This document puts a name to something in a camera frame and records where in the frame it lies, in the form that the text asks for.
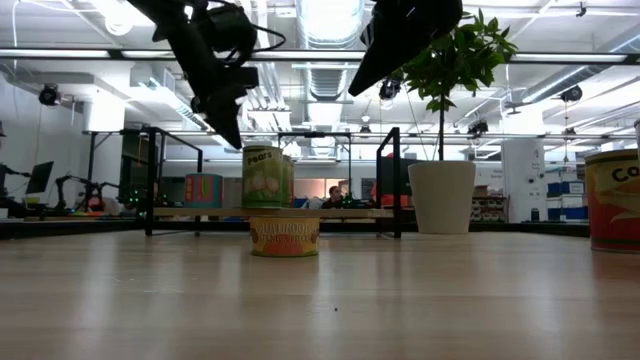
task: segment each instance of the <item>yellow can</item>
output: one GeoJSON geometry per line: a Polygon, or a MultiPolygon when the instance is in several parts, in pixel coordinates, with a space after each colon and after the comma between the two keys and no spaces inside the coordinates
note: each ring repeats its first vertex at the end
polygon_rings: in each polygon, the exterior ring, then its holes
{"type": "Polygon", "coordinates": [[[252,255],[296,257],[318,255],[320,219],[251,218],[252,255]]]}

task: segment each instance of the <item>can label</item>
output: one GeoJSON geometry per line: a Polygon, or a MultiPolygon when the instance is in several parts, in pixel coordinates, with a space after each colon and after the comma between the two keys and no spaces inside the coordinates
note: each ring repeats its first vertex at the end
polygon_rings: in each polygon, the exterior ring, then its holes
{"type": "Polygon", "coordinates": [[[640,167],[635,156],[587,160],[589,221],[594,241],[640,250],[640,167]]]}
{"type": "Polygon", "coordinates": [[[288,208],[293,204],[293,162],[285,158],[282,162],[282,207],[288,208]]]}
{"type": "Polygon", "coordinates": [[[280,207],[282,150],[272,147],[245,148],[242,167],[242,206],[280,207]]]}
{"type": "Polygon", "coordinates": [[[251,218],[253,255],[318,254],[320,220],[314,218],[251,218]]]}

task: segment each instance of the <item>wooden table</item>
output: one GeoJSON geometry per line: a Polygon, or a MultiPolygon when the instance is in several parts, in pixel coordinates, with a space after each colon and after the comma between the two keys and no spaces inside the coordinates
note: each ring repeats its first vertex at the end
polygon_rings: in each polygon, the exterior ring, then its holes
{"type": "Polygon", "coordinates": [[[634,360],[640,258],[510,233],[0,242],[0,358],[634,360]]]}

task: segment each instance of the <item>orange can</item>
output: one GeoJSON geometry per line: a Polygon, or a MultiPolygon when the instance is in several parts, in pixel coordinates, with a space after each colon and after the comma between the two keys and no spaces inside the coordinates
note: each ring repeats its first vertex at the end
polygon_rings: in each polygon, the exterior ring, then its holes
{"type": "Polygon", "coordinates": [[[640,163],[636,150],[586,158],[591,248],[640,253],[640,163]]]}

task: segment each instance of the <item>shelf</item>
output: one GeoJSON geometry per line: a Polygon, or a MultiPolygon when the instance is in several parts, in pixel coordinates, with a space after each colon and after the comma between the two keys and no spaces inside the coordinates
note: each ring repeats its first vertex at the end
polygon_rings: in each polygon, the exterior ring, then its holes
{"type": "Polygon", "coordinates": [[[238,216],[238,217],[304,217],[323,219],[393,218],[393,211],[381,209],[214,209],[154,208],[154,216],[238,216]]]}

